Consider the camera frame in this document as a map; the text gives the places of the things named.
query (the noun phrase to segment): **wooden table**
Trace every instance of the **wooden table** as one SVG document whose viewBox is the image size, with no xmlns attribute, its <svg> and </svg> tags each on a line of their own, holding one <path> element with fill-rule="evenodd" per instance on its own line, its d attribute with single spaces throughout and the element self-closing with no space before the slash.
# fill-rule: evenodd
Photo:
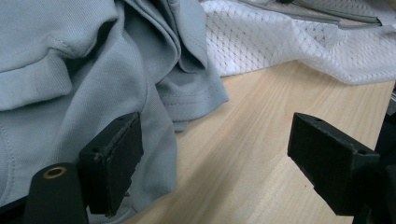
<svg viewBox="0 0 396 224">
<path fill-rule="evenodd" d="M 351 223 L 287 156 L 294 112 L 374 148 L 394 82 L 350 86 L 302 63 L 225 77 L 230 102 L 177 135 L 177 187 L 125 223 Z"/>
</svg>

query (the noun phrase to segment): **white mesh fabric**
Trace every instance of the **white mesh fabric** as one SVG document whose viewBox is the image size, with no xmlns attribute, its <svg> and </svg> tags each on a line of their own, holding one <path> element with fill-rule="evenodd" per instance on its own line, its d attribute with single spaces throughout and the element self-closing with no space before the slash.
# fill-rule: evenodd
<svg viewBox="0 0 396 224">
<path fill-rule="evenodd" d="M 392 26 L 342 30 L 235 1 L 205 1 L 209 57 L 222 76 L 299 60 L 348 84 L 396 79 Z"/>
</svg>

